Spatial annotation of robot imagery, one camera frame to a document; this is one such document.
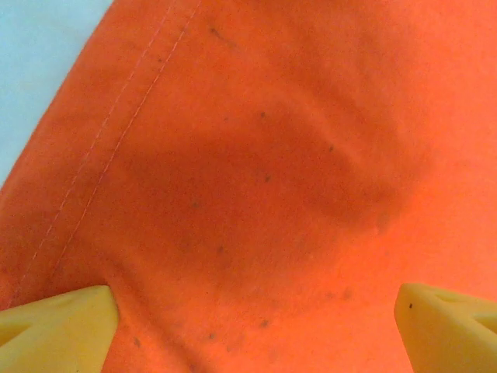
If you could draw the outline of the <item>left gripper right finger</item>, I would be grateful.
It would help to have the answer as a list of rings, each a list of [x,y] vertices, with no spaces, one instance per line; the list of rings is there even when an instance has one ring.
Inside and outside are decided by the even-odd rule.
[[[497,302],[403,284],[394,318],[414,373],[497,373]]]

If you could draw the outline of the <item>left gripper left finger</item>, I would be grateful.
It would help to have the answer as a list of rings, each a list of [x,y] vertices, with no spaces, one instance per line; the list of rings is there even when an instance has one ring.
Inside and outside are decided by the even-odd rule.
[[[119,322],[92,286],[0,312],[0,373],[101,373]]]

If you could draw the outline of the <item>orange t-shirt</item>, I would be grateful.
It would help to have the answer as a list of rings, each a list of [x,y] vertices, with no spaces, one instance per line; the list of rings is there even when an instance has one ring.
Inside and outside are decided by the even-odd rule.
[[[0,189],[105,373],[402,373],[406,282],[497,300],[497,0],[113,0]]]

